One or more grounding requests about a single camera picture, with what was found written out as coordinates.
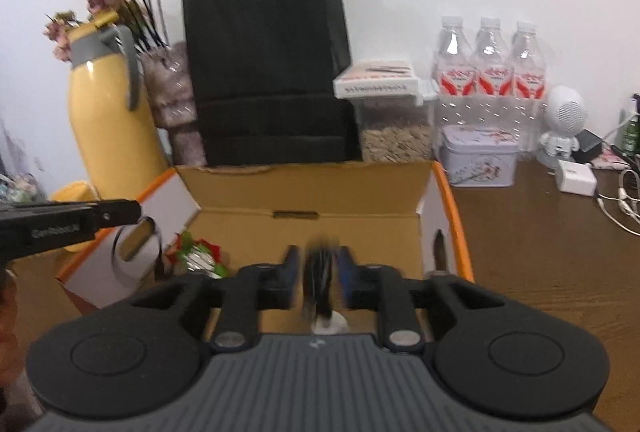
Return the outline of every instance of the metal screw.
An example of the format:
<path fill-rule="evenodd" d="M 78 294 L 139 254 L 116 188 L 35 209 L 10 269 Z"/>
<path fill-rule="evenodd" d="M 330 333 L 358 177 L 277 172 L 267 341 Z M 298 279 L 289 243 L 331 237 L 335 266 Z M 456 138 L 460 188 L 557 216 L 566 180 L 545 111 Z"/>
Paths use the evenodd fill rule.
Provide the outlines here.
<path fill-rule="evenodd" d="M 398 347 L 413 347 L 420 342 L 420 335 L 411 329 L 400 329 L 389 335 L 389 341 Z"/>
<path fill-rule="evenodd" d="M 215 343 L 219 347 L 224 347 L 225 349 L 233 349 L 236 347 L 240 347 L 244 344 L 246 340 L 244 339 L 244 335 L 242 333 L 238 333 L 237 331 L 225 331 L 224 333 L 220 333 L 216 336 Z"/>

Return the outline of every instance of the gray thermos handle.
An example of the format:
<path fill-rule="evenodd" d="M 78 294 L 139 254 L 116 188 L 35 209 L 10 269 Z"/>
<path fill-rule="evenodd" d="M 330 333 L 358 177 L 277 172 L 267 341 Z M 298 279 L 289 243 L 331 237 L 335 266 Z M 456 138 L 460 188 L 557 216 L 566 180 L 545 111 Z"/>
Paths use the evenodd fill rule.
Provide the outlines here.
<path fill-rule="evenodd" d="M 131 30 L 126 26 L 111 26 L 100 33 L 100 40 L 104 44 L 108 44 L 115 38 L 120 41 L 122 54 L 124 54 L 125 60 L 127 61 L 127 73 L 129 75 L 127 108 L 129 110 L 136 110 L 138 102 L 140 101 L 141 80 L 140 70 L 138 69 L 138 54 L 136 53 L 136 47 L 133 42 L 133 35 L 131 34 Z"/>

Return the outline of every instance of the bottle cap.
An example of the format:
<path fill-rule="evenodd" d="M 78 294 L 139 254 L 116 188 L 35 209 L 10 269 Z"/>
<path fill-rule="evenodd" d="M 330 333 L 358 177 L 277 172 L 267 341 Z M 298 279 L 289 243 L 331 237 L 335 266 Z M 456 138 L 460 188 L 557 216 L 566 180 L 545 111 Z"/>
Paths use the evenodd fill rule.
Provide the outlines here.
<path fill-rule="evenodd" d="M 634 94 L 626 106 L 626 112 L 629 114 L 638 114 L 638 95 Z"/>
<path fill-rule="evenodd" d="M 538 28 L 533 22 L 517 22 L 516 27 L 522 33 L 535 33 Z"/>
<path fill-rule="evenodd" d="M 482 17 L 480 27 L 483 29 L 500 29 L 500 19 L 492 17 Z"/>
<path fill-rule="evenodd" d="M 445 26 L 462 27 L 462 17 L 445 16 L 442 18 L 442 25 L 443 27 Z"/>

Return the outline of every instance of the astronaut figurine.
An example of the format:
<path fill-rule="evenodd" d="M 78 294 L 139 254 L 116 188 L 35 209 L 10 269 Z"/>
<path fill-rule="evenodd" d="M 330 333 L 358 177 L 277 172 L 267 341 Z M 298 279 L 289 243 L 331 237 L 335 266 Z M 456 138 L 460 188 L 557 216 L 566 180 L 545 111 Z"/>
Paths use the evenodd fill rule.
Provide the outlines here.
<path fill-rule="evenodd" d="M 587 121 L 587 111 L 580 94 L 565 86 L 553 88 L 545 99 L 545 121 L 549 131 L 538 142 L 536 157 L 540 163 L 555 168 L 558 160 L 573 161 L 571 152 L 580 148 L 575 137 Z"/>
<path fill-rule="evenodd" d="M 575 136 L 560 136 L 553 131 L 545 132 L 540 136 L 538 142 L 545 149 L 547 155 L 559 156 L 565 160 L 571 157 L 571 152 L 580 148 L 580 143 Z"/>

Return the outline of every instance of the plastic bottle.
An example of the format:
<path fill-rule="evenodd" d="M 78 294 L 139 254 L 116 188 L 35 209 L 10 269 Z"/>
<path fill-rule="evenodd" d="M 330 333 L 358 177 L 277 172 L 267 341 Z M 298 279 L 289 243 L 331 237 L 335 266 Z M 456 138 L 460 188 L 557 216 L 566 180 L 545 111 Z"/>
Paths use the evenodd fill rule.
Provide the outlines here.
<path fill-rule="evenodd" d="M 513 125 L 520 157 L 530 157 L 538 146 L 540 105 L 546 88 L 546 63 L 536 39 L 536 25 L 518 22 L 513 38 Z"/>
<path fill-rule="evenodd" d="M 462 18 L 445 16 L 434 65 L 434 79 L 441 98 L 437 109 L 439 125 L 465 125 L 473 121 L 470 101 L 474 78 L 472 49 L 462 31 Z"/>
<path fill-rule="evenodd" d="M 513 87 L 513 66 L 500 31 L 500 19 L 480 19 L 474 62 L 479 125 L 507 128 L 507 98 Z"/>

